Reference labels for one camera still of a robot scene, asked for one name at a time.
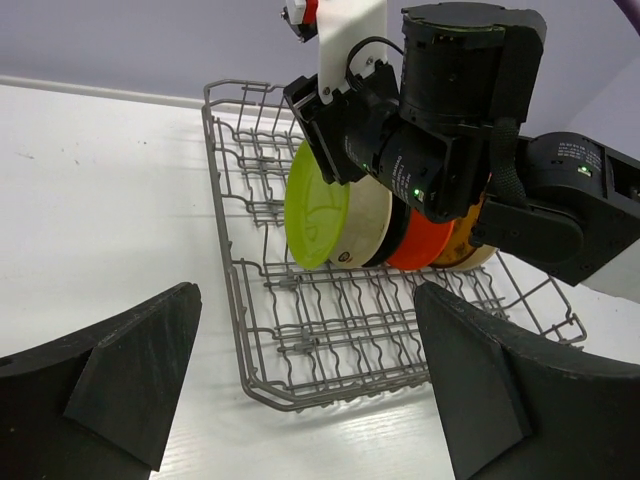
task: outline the dish rack wire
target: dish rack wire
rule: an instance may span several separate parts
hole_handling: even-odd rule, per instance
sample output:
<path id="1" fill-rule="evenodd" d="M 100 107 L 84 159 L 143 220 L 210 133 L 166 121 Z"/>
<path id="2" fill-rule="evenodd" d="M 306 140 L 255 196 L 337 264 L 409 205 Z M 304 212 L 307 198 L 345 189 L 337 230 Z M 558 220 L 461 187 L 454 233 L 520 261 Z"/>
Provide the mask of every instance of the dish rack wire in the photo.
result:
<path id="1" fill-rule="evenodd" d="M 303 136 L 282 88 L 223 80 L 204 89 L 215 217 L 248 396 L 301 411 L 428 382 L 412 302 L 425 281 L 560 343 L 586 339 L 558 282 L 508 255 L 464 273 L 299 268 L 283 221 L 287 175 Z M 522 271 L 526 285 L 516 278 Z"/>

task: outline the white table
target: white table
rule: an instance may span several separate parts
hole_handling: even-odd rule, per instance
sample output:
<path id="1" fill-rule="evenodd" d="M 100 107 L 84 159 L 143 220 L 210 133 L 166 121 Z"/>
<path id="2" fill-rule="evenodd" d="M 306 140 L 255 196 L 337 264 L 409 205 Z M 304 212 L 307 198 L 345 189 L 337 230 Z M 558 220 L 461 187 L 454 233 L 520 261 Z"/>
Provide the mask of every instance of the white table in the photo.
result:
<path id="1" fill-rule="evenodd" d="M 0 356 L 195 282 L 200 329 L 153 478 L 453 478 L 429 386 L 301 414 L 243 394 L 198 110 L 14 87 L 0 106 Z M 568 294 L 588 351 L 640 363 L 638 305 Z"/>

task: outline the green plate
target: green plate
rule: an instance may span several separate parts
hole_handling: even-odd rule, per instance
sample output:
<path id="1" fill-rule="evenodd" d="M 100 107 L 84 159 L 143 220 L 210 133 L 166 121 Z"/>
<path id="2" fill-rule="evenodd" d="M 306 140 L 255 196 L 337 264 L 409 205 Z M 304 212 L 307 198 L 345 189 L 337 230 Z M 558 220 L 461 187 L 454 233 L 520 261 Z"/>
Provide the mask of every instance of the green plate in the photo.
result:
<path id="1" fill-rule="evenodd" d="M 293 259 L 307 270 L 327 261 L 349 208 L 349 185 L 327 185 L 309 144 L 300 145 L 284 197 L 284 228 Z"/>

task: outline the purple cable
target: purple cable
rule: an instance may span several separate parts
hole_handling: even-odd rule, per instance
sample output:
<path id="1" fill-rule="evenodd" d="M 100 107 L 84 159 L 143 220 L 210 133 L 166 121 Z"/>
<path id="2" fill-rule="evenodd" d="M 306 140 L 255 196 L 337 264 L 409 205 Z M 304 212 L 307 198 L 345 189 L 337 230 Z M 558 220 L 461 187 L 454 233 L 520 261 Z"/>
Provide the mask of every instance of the purple cable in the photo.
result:
<path id="1" fill-rule="evenodd" d="M 640 0 L 613 0 L 640 34 Z"/>

